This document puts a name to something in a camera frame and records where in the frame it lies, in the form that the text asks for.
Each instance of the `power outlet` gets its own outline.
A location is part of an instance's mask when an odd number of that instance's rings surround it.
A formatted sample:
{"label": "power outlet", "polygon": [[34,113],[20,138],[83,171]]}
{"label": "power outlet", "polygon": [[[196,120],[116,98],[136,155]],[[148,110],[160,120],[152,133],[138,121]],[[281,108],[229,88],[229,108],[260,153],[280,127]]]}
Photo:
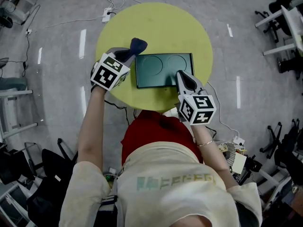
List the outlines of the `power outlet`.
{"label": "power outlet", "polygon": [[112,8],[104,9],[103,18],[102,18],[103,23],[107,23],[110,20],[110,14],[107,14],[107,13],[110,12],[111,10],[112,10]]}
{"label": "power outlet", "polygon": [[33,32],[33,30],[28,29],[28,30],[26,31],[26,35],[30,35],[32,32]]}
{"label": "power outlet", "polygon": [[237,144],[237,145],[240,145],[242,144],[244,146],[244,142],[245,140],[244,139],[241,139],[240,137],[238,136],[235,136],[235,138],[233,138],[233,143]]}

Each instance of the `power strip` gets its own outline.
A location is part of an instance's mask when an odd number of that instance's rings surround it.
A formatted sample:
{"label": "power strip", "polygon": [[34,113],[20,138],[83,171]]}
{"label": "power strip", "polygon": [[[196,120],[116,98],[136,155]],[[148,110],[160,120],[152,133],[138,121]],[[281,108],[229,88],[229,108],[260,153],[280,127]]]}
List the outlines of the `power strip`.
{"label": "power strip", "polygon": [[233,143],[237,144],[237,145],[243,145],[244,146],[244,142],[245,140],[244,139],[241,139],[240,137],[238,136],[235,136],[235,138],[233,138]]}
{"label": "power strip", "polygon": [[110,20],[110,14],[107,14],[107,13],[110,12],[111,10],[112,10],[112,8],[104,9],[103,18],[102,18],[103,23],[107,23]]}

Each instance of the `sleeve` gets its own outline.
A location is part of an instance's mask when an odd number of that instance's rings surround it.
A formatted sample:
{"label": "sleeve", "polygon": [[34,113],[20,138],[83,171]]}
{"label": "sleeve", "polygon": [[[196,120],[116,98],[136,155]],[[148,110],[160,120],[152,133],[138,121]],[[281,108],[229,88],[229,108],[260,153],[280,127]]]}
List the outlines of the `sleeve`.
{"label": "sleeve", "polygon": [[96,165],[77,163],[63,201],[59,226],[92,227],[102,198],[109,192],[109,185]]}
{"label": "sleeve", "polygon": [[240,210],[242,214],[245,214],[245,209],[249,210],[258,219],[258,226],[261,226],[262,208],[257,184],[248,183],[242,186],[234,186],[227,189],[227,192],[236,201],[238,211]]}

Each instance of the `chair base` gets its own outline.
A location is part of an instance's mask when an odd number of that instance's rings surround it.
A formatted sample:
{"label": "chair base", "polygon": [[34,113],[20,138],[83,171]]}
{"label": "chair base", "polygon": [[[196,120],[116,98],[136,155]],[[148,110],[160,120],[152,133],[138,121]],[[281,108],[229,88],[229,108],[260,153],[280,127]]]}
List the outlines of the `chair base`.
{"label": "chair base", "polygon": [[273,137],[273,143],[270,144],[270,145],[268,145],[268,146],[266,146],[265,148],[260,148],[260,152],[262,152],[262,153],[265,153],[265,152],[271,150],[270,154],[268,154],[266,156],[267,159],[271,159],[271,157],[273,156],[273,154],[274,154],[274,152],[276,150],[276,147],[281,145],[281,142],[280,142],[279,138],[280,138],[280,134],[281,134],[282,123],[279,122],[278,126],[279,126],[279,132],[278,132],[277,136],[275,136],[275,133],[272,130],[271,126],[270,125],[267,126],[267,129],[270,131],[270,133],[271,133],[271,135]]}
{"label": "chair base", "polygon": [[[269,14],[266,11],[264,11],[263,13],[261,13],[259,11],[255,11],[255,14],[260,14],[263,18],[269,17]],[[276,25],[276,24],[277,24],[277,22],[275,20],[269,21],[269,26],[267,29],[263,30],[263,33],[267,33],[272,28],[274,31],[274,35],[275,35],[275,43],[278,43],[279,38],[278,38],[278,34],[276,31],[280,28],[280,26]]]}

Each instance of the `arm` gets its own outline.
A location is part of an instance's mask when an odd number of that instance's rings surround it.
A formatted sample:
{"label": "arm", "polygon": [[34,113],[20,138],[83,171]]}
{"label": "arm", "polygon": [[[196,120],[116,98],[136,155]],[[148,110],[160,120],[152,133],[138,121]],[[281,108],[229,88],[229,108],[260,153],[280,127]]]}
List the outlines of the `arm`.
{"label": "arm", "polygon": [[[205,126],[195,125],[191,126],[191,128],[197,145],[206,144],[213,139]],[[238,185],[229,171],[227,161],[215,142],[201,146],[199,149],[203,156],[204,163],[216,171],[216,173],[222,178],[227,189]]]}
{"label": "arm", "polygon": [[102,170],[103,114],[105,90],[95,87],[81,126],[78,140],[78,162],[89,161]]}

